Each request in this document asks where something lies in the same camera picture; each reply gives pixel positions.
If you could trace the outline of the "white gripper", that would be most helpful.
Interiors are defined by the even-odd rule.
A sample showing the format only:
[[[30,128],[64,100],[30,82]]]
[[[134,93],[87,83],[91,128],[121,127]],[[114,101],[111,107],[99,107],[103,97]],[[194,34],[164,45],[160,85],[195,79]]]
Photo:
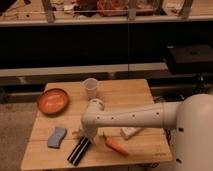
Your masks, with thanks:
[[[76,137],[86,137],[88,138],[92,143],[95,142],[95,136],[97,135],[96,129],[89,129],[84,130],[83,128],[76,129],[72,132],[73,135]]]

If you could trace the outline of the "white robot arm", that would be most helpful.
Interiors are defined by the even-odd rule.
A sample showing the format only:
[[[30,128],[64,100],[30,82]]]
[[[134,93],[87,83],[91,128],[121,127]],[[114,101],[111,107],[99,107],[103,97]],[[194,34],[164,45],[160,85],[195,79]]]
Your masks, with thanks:
[[[89,101],[75,133],[93,140],[100,127],[174,128],[175,171],[213,171],[213,95],[106,111],[100,99]]]

